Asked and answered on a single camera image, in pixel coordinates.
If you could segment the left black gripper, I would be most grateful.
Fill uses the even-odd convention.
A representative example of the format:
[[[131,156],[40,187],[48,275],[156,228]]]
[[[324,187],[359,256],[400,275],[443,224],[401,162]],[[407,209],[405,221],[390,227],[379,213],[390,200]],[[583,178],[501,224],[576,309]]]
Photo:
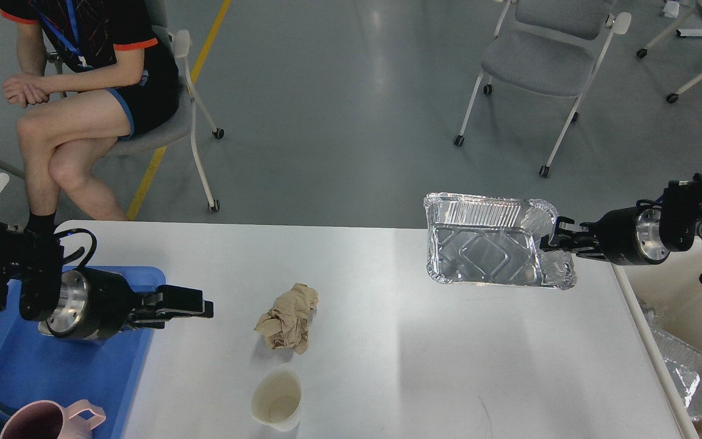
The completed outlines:
[[[162,285],[154,267],[72,267],[61,276],[57,306],[39,322],[42,335],[74,341],[105,341],[120,332],[161,330],[166,319],[212,318],[214,306],[203,292],[189,287]],[[142,306],[148,316],[134,316]]]

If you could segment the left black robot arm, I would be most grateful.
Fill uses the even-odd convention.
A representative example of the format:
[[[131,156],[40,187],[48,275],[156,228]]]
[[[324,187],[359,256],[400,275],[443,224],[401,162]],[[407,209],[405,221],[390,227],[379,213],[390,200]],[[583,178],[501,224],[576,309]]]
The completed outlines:
[[[0,312],[10,282],[18,280],[20,316],[59,339],[105,341],[127,330],[162,329],[175,318],[214,316],[200,290],[135,291],[122,274],[90,267],[97,243],[83,228],[39,234],[0,222]]]

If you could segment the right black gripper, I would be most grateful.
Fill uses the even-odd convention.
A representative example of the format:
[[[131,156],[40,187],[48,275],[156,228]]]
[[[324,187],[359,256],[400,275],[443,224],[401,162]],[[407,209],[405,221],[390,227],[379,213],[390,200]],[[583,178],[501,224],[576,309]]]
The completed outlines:
[[[607,212],[593,223],[576,224],[569,217],[557,217],[554,240],[541,239],[543,252],[569,252],[584,259],[607,261],[617,266],[658,265],[671,250],[660,236],[661,208],[638,206]],[[593,242],[579,242],[593,236]]]

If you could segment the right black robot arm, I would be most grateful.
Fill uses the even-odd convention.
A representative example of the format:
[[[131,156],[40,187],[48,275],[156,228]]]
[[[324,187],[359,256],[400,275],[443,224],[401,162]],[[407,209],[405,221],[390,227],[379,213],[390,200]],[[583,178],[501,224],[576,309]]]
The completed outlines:
[[[575,223],[559,216],[541,238],[544,252],[566,251],[616,266],[654,266],[671,253],[686,252],[702,241],[702,175],[673,180],[655,200],[607,212],[594,222]],[[702,273],[699,276],[702,284]]]

